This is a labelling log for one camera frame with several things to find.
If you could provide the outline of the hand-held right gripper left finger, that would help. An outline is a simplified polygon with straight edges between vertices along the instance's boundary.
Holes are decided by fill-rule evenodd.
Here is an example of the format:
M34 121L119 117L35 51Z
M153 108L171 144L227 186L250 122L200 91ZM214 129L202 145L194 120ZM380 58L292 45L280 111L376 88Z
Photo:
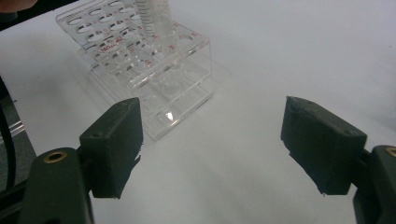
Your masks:
M80 137L78 154L95 198L120 198L143 144L140 102L111 106Z

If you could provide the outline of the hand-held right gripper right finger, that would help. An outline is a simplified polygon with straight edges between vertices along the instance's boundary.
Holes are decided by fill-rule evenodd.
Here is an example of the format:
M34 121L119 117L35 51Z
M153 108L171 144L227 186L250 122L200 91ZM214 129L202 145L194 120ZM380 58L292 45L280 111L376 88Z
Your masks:
M367 135L324 107L289 96L280 139L319 192L345 195Z

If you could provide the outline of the clear acrylic tube rack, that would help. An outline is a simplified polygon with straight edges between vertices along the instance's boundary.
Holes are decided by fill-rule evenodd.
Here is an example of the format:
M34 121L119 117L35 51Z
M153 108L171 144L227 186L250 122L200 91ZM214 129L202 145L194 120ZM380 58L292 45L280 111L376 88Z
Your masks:
M132 6L124 0L91 0L56 17L90 66L90 81L111 103L140 100L145 133L158 140L213 96L210 40L174 21L177 61L136 90L126 85L130 53L122 32L130 35Z

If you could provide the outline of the orange-capped clear tube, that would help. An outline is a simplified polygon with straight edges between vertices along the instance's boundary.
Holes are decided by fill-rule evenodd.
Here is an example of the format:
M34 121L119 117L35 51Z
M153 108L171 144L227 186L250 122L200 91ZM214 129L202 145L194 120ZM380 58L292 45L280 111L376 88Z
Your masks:
M130 60L125 67L125 85L136 90L177 61L177 32L168 0L124 0L132 6L132 33L122 32Z

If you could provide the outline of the metal floor rail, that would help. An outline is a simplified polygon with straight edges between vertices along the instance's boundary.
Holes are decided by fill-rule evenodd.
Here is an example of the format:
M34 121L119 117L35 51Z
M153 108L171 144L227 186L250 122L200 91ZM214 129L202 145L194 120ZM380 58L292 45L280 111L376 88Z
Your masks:
M21 121L18 121L9 127L9 131L12 137L18 135L19 133L22 133L24 131L24 125L22 124Z

